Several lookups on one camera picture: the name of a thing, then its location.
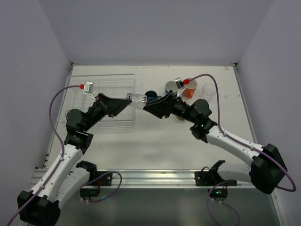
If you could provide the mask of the dark blue squat mug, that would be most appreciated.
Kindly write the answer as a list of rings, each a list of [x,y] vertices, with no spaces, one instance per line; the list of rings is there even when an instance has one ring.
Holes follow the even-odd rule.
[[[155,101],[155,100],[157,100],[159,98],[162,98],[162,96],[159,96],[153,90],[149,90],[149,91],[145,92],[145,96],[146,96],[147,102]]]

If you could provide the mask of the light blue floral mug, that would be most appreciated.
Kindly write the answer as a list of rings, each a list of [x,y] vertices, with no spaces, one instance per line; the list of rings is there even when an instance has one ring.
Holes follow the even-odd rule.
[[[165,94],[168,94],[170,91],[174,94],[178,92],[179,88],[175,81],[168,81],[165,84]]]

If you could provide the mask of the orange mug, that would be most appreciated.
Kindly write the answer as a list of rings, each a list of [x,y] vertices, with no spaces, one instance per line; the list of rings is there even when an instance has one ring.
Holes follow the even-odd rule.
[[[183,92],[184,97],[187,98],[192,98],[196,88],[197,88],[198,83],[193,80],[193,81],[187,81],[187,83],[184,84],[185,90]]]

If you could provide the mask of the clear glass with sticker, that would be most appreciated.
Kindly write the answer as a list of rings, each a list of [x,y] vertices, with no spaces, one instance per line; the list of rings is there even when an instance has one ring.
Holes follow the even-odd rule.
[[[203,99],[210,101],[216,95],[216,87],[214,84],[207,83],[203,85],[202,88]]]

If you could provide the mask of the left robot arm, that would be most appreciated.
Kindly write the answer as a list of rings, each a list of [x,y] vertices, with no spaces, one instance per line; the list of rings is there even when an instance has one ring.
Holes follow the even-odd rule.
[[[87,112],[72,109],[67,113],[67,135],[60,141],[60,153],[39,182],[17,198],[21,221],[35,226],[57,223],[67,201],[96,173],[96,165],[90,162],[76,165],[93,139],[88,131],[105,116],[117,116],[131,102],[130,97],[110,98],[100,93]]]

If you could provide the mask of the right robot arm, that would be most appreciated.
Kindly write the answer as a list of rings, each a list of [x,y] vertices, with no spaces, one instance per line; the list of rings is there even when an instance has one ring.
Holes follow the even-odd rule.
[[[242,160],[247,168],[238,172],[238,180],[252,183],[265,194],[271,194],[287,172],[276,146],[255,144],[224,130],[209,118],[212,111],[204,99],[188,105],[173,93],[168,93],[148,102],[143,109],[160,119],[173,114],[193,123],[190,131],[197,140],[220,147]]]

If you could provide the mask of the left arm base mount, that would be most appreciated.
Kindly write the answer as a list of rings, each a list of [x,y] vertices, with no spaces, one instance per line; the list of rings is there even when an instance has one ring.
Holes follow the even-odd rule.
[[[80,197],[84,200],[92,200],[98,197],[101,193],[102,187],[111,186],[112,172],[111,171],[97,171],[88,181],[88,185],[80,188]]]

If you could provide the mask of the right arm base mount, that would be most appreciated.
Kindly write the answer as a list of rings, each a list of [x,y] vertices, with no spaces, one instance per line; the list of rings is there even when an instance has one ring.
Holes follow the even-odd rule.
[[[219,160],[211,168],[205,166],[201,170],[195,171],[194,179],[196,186],[214,186],[218,183],[224,182],[225,180],[217,173],[219,167],[224,164],[225,160]],[[210,198],[217,201],[224,201],[228,197],[228,186],[237,185],[238,183],[236,180],[230,180],[230,182],[223,184],[222,188],[215,188],[211,192],[210,189],[207,191],[209,192]]]

